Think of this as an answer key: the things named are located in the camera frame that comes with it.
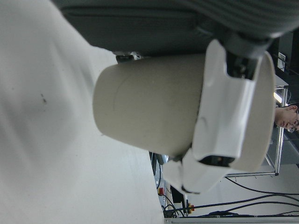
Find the dark spot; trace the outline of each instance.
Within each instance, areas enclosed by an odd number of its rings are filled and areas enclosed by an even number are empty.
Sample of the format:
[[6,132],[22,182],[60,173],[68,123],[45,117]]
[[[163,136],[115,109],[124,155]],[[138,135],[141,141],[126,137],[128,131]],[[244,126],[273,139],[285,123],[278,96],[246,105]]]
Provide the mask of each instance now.
[[41,96],[42,96],[42,98],[43,98],[43,104],[47,104],[47,101],[46,101],[46,99],[44,98],[44,96],[43,96],[43,94],[41,94]]

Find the black cable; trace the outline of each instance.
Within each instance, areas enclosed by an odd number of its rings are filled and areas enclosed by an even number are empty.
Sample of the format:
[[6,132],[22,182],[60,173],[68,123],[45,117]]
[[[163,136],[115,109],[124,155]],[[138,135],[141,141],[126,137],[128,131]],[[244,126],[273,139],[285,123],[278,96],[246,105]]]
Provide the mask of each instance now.
[[[176,209],[172,204],[168,204],[165,208],[164,208],[164,210],[163,210],[163,213],[165,213],[165,212],[170,212],[169,210],[166,210],[169,206],[171,206],[174,210]],[[174,212],[171,212],[172,213],[172,217],[174,217],[174,216],[176,216],[175,214],[176,214],[176,211],[174,211]]]
[[160,177],[159,177],[159,183],[158,183],[157,189],[159,188],[160,182],[161,182],[161,164],[159,164],[159,170],[160,170]]
[[201,208],[215,207],[215,206],[221,206],[221,205],[230,205],[230,204],[245,203],[245,202],[251,202],[251,201],[255,201],[255,200],[258,200],[258,199],[262,199],[262,198],[274,197],[274,196],[287,197],[287,198],[290,198],[290,199],[293,199],[293,200],[299,202],[299,199],[291,197],[291,196],[288,196],[288,195],[284,195],[284,194],[271,194],[271,195],[265,195],[265,196],[255,197],[255,198],[251,198],[251,199],[247,199],[247,200],[241,200],[241,201],[235,201],[235,202],[226,202],[226,203],[217,203],[217,204],[200,205],[200,206],[194,206],[192,208],[193,209],[201,209]]
[[173,210],[168,210],[168,211],[174,211],[174,212],[176,211],[178,215],[179,215],[179,213],[178,213],[178,211],[179,211],[182,214],[182,216],[185,217],[183,212],[180,209],[176,209],[174,207],[174,204],[171,202],[171,200],[166,195],[160,195],[160,196],[166,197],[166,199],[170,202],[171,206],[174,208]]
[[225,210],[223,212],[233,211],[233,210],[249,207],[249,206],[256,205],[256,204],[287,204],[287,205],[299,207],[298,204],[287,203],[287,202],[256,202],[256,203],[246,204],[246,205],[242,205],[242,206],[235,207],[235,208],[232,208],[232,209],[228,209],[228,210]]
[[280,215],[289,214],[289,213],[292,213],[292,212],[299,212],[299,211],[289,211],[289,212],[279,213],[279,214],[276,214],[274,216],[280,216]]
[[192,216],[192,217],[188,217],[188,218],[215,218],[215,217],[220,217],[220,218],[237,218],[237,217],[299,217],[299,215],[259,215],[259,216],[256,216],[256,215],[228,215],[228,216],[206,216],[206,215],[203,215],[203,216]]
[[299,194],[289,194],[289,193],[278,193],[278,192],[269,192],[269,191],[261,191],[261,190],[255,190],[255,189],[251,189],[251,188],[247,188],[243,185],[240,185],[234,181],[232,181],[231,179],[225,177],[227,180],[231,181],[232,183],[238,185],[239,187],[245,188],[247,190],[251,190],[251,191],[255,191],[255,192],[259,192],[259,193],[265,193],[265,194],[278,194],[278,195],[299,195]]

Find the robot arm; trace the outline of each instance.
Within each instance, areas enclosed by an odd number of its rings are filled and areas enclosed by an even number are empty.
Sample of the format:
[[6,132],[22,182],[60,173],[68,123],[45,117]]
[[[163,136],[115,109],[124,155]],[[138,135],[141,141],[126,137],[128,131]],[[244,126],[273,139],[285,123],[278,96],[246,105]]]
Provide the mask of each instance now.
[[208,46],[192,146],[183,158],[164,165],[165,179],[182,193],[207,191],[240,158],[262,56],[256,57],[252,75],[245,67],[232,76],[224,47],[218,40]]

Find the person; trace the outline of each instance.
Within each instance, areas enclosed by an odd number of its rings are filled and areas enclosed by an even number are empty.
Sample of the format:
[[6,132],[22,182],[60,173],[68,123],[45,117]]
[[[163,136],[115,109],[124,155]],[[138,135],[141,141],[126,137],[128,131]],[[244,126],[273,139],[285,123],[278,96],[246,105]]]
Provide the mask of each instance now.
[[287,129],[289,132],[299,131],[298,109],[299,103],[275,108],[275,124],[278,127]]

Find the white table surface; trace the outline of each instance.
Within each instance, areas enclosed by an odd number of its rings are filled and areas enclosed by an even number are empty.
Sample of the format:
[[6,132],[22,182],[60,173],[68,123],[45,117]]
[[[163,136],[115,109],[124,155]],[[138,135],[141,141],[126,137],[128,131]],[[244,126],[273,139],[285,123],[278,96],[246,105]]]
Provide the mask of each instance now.
[[115,64],[47,0],[0,0],[0,224],[163,223],[147,151],[102,136]]

